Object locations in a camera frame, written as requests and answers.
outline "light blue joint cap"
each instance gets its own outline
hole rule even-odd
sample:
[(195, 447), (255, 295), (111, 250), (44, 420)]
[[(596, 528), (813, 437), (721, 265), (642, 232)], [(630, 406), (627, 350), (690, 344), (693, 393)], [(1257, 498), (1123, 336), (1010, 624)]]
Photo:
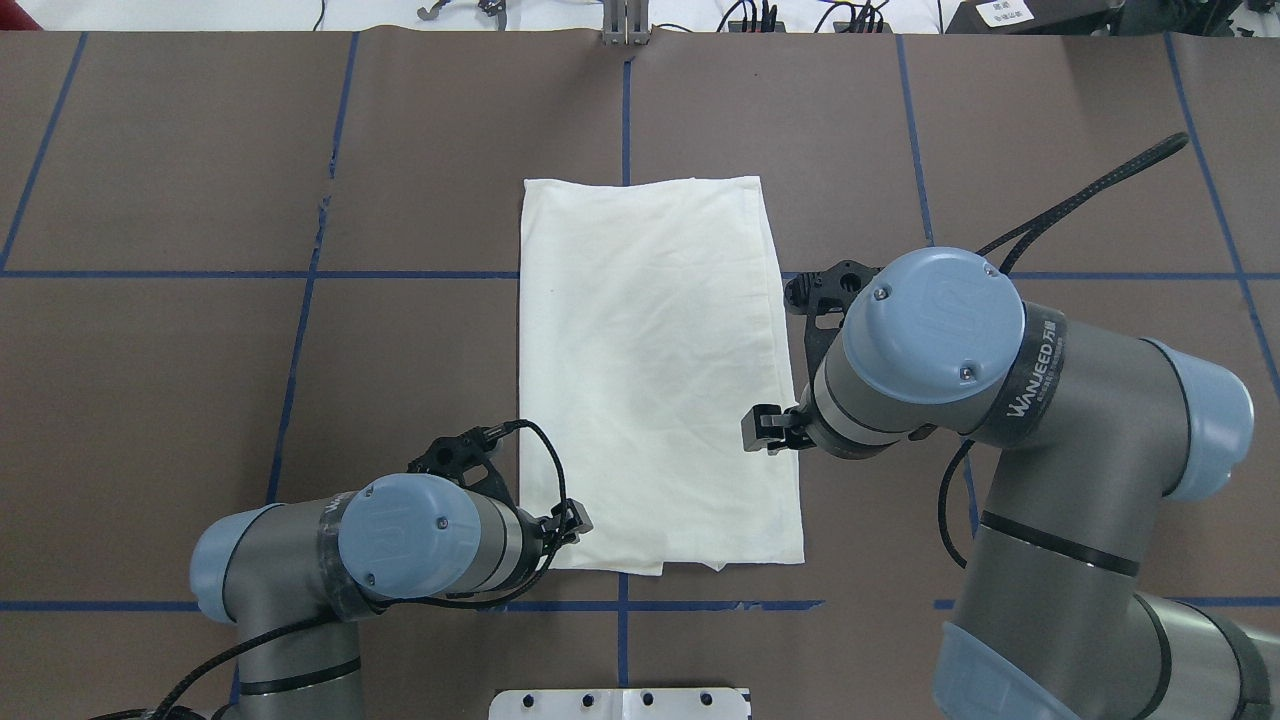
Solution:
[(956, 625), (942, 625), (933, 702), (951, 720), (1080, 720), (1016, 665)]
[(942, 405), (1002, 380), (1027, 322), (1014, 283), (983, 258), (925, 247), (888, 264), (845, 318), (845, 355), (874, 389)]
[(338, 555), (356, 584), (383, 597), (439, 593), (480, 547), (480, 514), (458, 486), (426, 474), (379, 478), (342, 515)]
[(1244, 460), (1253, 441), (1253, 401), (1226, 368), (1179, 352), (1158, 340), (1143, 338), (1165, 354), (1187, 398), (1192, 437), (1187, 470), (1166, 497), (1194, 502), (1226, 486), (1231, 468)]
[(257, 510), (246, 510), (236, 515), (228, 515), (218, 520), (196, 542), (196, 550), (191, 553), (189, 583), (191, 592), (196, 596), (196, 605), (209, 619), (218, 623), (234, 625), (227, 614), (227, 603), (223, 600), (223, 584), (227, 582), (227, 568), (232, 564), (232, 555), (239, 539), (248, 532), (253, 520), (273, 507), (282, 503), (265, 505)]

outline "metal clamp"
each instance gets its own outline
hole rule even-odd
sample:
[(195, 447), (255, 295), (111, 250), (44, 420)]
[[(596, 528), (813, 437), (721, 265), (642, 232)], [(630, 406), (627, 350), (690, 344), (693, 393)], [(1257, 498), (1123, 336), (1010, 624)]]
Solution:
[(649, 0), (604, 0), (605, 45), (649, 44)]

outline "white towel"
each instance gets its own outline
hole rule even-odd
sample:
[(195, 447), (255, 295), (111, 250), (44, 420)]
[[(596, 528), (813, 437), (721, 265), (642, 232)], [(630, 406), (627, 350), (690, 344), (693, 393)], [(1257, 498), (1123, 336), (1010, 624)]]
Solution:
[[(796, 454), (740, 434), (751, 405), (795, 404), (760, 179), (531, 179), (520, 229), (520, 413), (595, 523), (554, 566), (804, 562)], [(521, 502), (556, 487), (521, 442)]]

